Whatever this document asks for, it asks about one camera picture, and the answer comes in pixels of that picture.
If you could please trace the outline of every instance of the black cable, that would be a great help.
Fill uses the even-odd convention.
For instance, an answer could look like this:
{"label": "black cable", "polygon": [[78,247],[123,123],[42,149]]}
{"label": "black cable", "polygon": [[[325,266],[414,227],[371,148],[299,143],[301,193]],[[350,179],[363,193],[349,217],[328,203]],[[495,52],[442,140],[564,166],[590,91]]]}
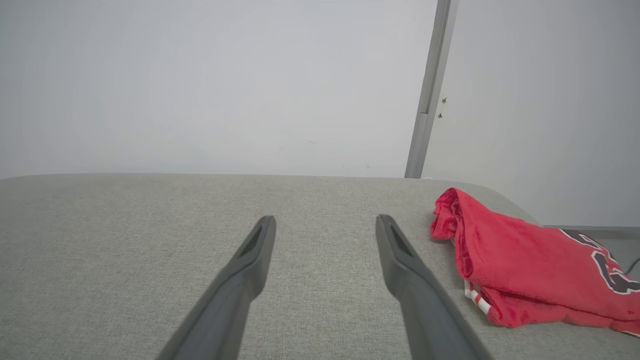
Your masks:
{"label": "black cable", "polygon": [[634,269],[634,266],[638,263],[638,261],[640,261],[640,258],[637,258],[637,259],[634,261],[634,263],[633,263],[633,264],[631,264],[631,266],[629,267],[629,270],[627,270],[627,272],[625,272],[625,275],[628,275],[628,274],[631,272],[631,270],[633,270],[633,269]]}

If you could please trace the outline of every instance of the gray vertical trim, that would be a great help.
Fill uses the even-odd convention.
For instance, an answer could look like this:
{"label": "gray vertical trim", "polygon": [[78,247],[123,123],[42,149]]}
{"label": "gray vertical trim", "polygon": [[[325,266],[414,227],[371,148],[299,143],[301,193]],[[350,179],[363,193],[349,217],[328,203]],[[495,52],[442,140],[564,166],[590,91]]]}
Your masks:
{"label": "gray vertical trim", "polygon": [[427,57],[427,67],[424,71],[422,91],[418,102],[418,112],[415,116],[413,138],[409,148],[409,158],[406,162],[404,177],[419,179],[422,175],[424,158],[427,156],[427,145],[431,136],[431,128],[435,119],[435,110],[440,98],[444,69],[449,55],[449,46],[453,35],[453,25],[456,22],[458,0],[438,0],[436,17],[431,34],[431,45]]}

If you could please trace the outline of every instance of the folded red fabric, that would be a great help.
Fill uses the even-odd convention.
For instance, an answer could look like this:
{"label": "folded red fabric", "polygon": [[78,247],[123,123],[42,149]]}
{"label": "folded red fabric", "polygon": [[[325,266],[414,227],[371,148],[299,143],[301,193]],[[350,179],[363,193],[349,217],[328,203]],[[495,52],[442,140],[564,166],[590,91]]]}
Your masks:
{"label": "folded red fabric", "polygon": [[454,237],[465,295],[491,322],[565,321],[640,337],[640,282],[596,241],[495,213],[455,188],[435,214],[431,237]]}

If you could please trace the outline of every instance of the gray mattress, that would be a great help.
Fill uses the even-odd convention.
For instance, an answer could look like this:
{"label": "gray mattress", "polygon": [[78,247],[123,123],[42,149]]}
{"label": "gray mattress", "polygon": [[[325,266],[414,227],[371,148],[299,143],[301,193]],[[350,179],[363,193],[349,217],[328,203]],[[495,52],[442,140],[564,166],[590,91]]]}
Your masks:
{"label": "gray mattress", "polygon": [[640,340],[566,323],[497,327],[429,238],[456,186],[418,179],[85,174],[0,180],[0,358],[153,358],[262,215],[278,223],[241,359],[409,359],[375,217],[392,215],[496,359],[637,359]]}

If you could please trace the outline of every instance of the gray wall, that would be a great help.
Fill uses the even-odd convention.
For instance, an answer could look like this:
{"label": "gray wall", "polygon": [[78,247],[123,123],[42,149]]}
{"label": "gray wall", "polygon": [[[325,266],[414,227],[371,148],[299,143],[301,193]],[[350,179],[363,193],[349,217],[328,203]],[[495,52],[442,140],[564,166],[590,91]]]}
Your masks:
{"label": "gray wall", "polygon": [[0,178],[402,177],[435,0],[0,2]]}
{"label": "gray wall", "polygon": [[423,177],[640,226],[640,1],[460,0]]}

